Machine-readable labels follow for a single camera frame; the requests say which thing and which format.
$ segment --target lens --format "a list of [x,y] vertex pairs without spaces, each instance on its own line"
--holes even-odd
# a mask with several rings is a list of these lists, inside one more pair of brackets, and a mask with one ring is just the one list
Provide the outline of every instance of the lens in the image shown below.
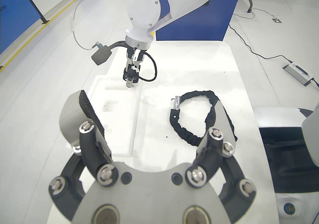
[[284,205],[284,211],[286,212],[286,214],[288,215],[293,215],[296,212],[296,208],[294,206],[294,204],[292,203],[286,203]]

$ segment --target metal plate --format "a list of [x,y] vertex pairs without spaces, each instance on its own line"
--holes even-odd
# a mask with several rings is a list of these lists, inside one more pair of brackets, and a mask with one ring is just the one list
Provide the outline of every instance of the metal plate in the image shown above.
[[[95,213],[103,205],[111,205],[118,210],[121,224],[182,223],[187,210],[194,206],[207,214],[209,222],[205,224],[230,224],[227,213],[210,184],[200,189],[191,188],[187,184],[184,179],[185,171],[191,164],[180,164],[157,173],[137,171],[121,162],[115,162],[114,165],[120,176],[124,172],[130,172],[132,181],[124,185],[118,180],[112,187],[102,187],[94,182],[75,213],[72,224],[92,223]],[[172,182],[173,173],[182,175],[184,180],[181,185],[177,186]]]

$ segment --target black textured pad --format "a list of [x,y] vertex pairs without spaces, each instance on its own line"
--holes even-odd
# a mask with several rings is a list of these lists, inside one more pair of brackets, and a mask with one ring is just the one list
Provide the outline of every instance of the black textured pad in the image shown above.
[[97,117],[97,115],[96,115],[96,113],[95,113],[95,111],[94,111],[94,109],[89,101],[89,98],[87,97],[84,90],[82,90],[80,93],[79,104],[80,104],[80,107],[82,108],[83,112],[85,113],[86,117],[93,120],[93,122],[96,124],[96,126],[98,127],[101,134],[104,136],[104,127],[102,126],[99,118]]

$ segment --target white foam tray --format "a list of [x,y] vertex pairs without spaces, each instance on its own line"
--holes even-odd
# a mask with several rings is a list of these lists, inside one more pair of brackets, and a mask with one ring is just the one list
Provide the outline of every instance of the white foam tray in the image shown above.
[[95,77],[88,97],[104,127],[113,156],[132,155],[143,83],[125,86],[125,81],[108,75]]

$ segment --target power cable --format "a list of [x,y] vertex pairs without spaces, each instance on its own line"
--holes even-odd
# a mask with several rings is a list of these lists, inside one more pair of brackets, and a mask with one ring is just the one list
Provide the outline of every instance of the power cable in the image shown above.
[[153,62],[153,65],[154,65],[154,69],[155,69],[155,75],[154,75],[154,78],[150,79],[150,80],[147,80],[145,78],[142,78],[139,76],[139,78],[142,80],[142,81],[145,81],[145,82],[152,82],[156,79],[157,77],[157,66],[156,66],[156,62],[154,61],[154,59],[152,58],[152,56],[150,56],[147,52],[144,52],[145,55],[147,55],[148,58],[151,59],[151,61]]
[[283,55],[277,55],[277,56],[274,56],[274,57],[266,58],[266,57],[264,57],[264,56],[262,56],[262,55],[260,55],[260,54],[258,54],[258,53],[256,53],[256,52],[253,52],[252,48],[245,42],[245,40],[243,39],[243,37],[241,37],[241,36],[238,34],[238,32],[236,32],[236,30],[230,26],[230,24],[229,24],[229,27],[230,27],[232,30],[234,30],[234,32],[243,40],[243,42],[245,43],[245,45],[250,49],[250,51],[251,51],[253,54],[255,54],[255,55],[257,55],[257,56],[260,56],[261,58],[263,58],[263,59],[265,59],[265,60],[269,60],[269,59],[273,59],[273,58],[277,58],[277,57],[284,57],[287,61],[289,61],[290,63],[293,63],[293,61],[287,59],[287,58],[286,58],[285,56],[283,56]]

